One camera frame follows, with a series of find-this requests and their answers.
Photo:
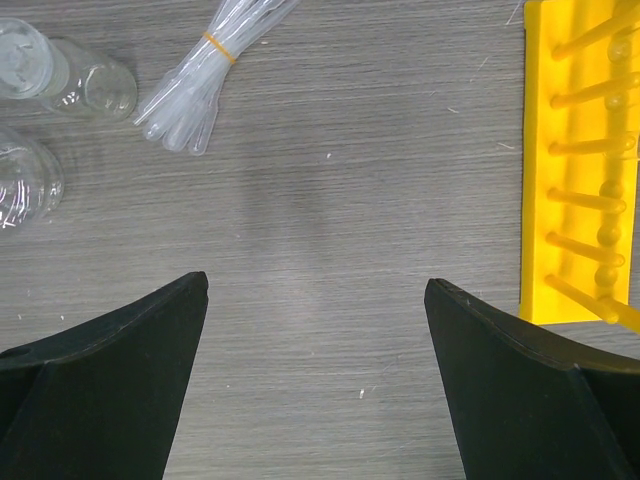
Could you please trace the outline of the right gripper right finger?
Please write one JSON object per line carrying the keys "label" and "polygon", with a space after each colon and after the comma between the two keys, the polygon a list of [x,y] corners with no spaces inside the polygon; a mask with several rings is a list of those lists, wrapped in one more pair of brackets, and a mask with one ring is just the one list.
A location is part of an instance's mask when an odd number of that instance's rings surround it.
{"label": "right gripper right finger", "polygon": [[502,312],[444,279],[424,305],[469,479],[636,479],[639,362]]}

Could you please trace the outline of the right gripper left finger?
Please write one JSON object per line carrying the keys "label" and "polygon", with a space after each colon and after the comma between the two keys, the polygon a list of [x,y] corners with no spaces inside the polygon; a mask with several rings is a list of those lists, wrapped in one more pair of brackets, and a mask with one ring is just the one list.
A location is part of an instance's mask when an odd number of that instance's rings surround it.
{"label": "right gripper left finger", "polygon": [[1,355],[5,479],[163,477],[201,338],[208,280],[151,294]]}

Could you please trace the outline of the yellow test tube rack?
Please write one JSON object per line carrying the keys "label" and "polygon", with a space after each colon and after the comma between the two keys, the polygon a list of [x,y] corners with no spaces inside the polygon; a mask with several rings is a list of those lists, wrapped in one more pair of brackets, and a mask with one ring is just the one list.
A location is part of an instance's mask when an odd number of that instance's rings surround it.
{"label": "yellow test tube rack", "polygon": [[629,330],[639,172],[639,5],[528,1],[520,316]]}

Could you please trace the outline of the small glass beaker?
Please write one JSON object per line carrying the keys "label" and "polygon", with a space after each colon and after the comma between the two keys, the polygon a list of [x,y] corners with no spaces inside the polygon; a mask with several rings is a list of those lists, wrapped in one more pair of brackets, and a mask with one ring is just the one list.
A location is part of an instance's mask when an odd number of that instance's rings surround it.
{"label": "small glass beaker", "polygon": [[1,128],[2,234],[12,234],[56,209],[64,189],[62,166],[49,149]]}

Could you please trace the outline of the bundle of plastic pipettes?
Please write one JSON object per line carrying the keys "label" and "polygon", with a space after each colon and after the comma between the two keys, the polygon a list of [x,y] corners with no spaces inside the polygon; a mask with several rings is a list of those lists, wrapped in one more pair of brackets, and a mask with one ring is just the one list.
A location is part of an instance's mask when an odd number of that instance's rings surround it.
{"label": "bundle of plastic pipettes", "polygon": [[134,124],[149,141],[172,152],[206,152],[219,96],[239,56],[278,25],[296,1],[222,1],[197,44],[144,98]]}

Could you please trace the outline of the small glass erlenmeyer flask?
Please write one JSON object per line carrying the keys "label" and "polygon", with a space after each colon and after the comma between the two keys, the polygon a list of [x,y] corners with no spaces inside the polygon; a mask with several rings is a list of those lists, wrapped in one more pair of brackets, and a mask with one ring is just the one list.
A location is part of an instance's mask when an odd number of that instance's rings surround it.
{"label": "small glass erlenmeyer flask", "polygon": [[29,23],[1,19],[1,96],[33,100],[78,119],[126,119],[137,103],[136,80],[121,62],[67,38],[49,38]]}

